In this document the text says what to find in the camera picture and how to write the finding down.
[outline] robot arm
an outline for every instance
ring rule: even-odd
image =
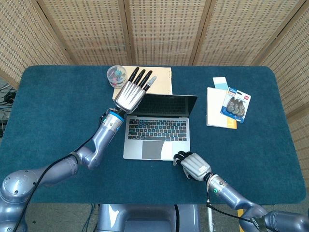
[[[109,109],[106,117],[100,123],[94,135],[68,156],[56,161],[48,167],[35,170],[20,170],[9,174],[3,181],[0,189],[0,232],[26,232],[25,215],[18,228],[15,228],[27,200],[40,185],[52,186],[67,179],[78,172],[78,166],[95,169],[100,165],[105,148],[113,139],[124,122],[124,115],[132,113],[146,91],[155,81],[153,77],[147,84],[152,71],[149,71],[140,82],[145,70],[142,70],[134,80],[139,68],[137,67],[129,80],[115,98],[116,109]],[[87,146],[94,144],[94,150]]]
[[[239,194],[220,176],[213,174],[210,165],[198,154],[180,151],[174,156],[173,165],[177,164],[183,166],[183,170],[189,179],[205,181],[207,193],[209,191],[213,192],[232,209],[245,209],[246,212],[241,216],[245,220],[239,220],[239,224],[244,231],[309,231],[309,220],[306,216],[282,211],[271,211],[268,213],[262,206],[249,201]]]

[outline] blue felt tablecloth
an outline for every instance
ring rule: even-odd
[[[69,154],[95,131],[99,116],[114,107],[109,66],[32,66],[23,74],[0,147],[0,179]],[[259,204],[297,203],[305,185],[274,73],[267,67],[175,66],[174,94],[197,95],[190,116],[191,149],[212,170]],[[206,87],[225,76],[229,86],[251,95],[237,130],[206,126]],[[170,161],[123,159],[125,127],[105,151],[100,167],[52,188],[35,202],[205,203],[205,183],[186,179]]]

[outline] notebook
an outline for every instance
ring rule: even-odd
[[[133,73],[136,66],[123,66],[126,69],[126,78],[128,79],[131,74]],[[147,91],[147,93],[153,93],[153,94],[166,94],[166,95],[172,95],[172,70],[171,68],[163,68],[163,67],[141,67],[139,66],[138,74],[145,69],[146,73],[150,70],[153,71],[151,74],[149,80],[156,76],[156,80],[151,86],[151,88]],[[117,94],[119,93],[121,89],[114,89],[114,93],[112,95],[112,99],[114,100]]]
[[[207,126],[237,129],[236,120],[220,113],[226,90],[207,87]]]

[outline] laptop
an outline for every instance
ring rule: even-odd
[[[197,96],[145,94],[126,118],[124,158],[173,160],[190,151],[189,115]]]

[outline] keyboard key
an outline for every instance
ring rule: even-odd
[[[165,140],[164,137],[154,137],[154,136],[146,136],[145,139],[146,140],[160,140],[160,141],[164,141]]]

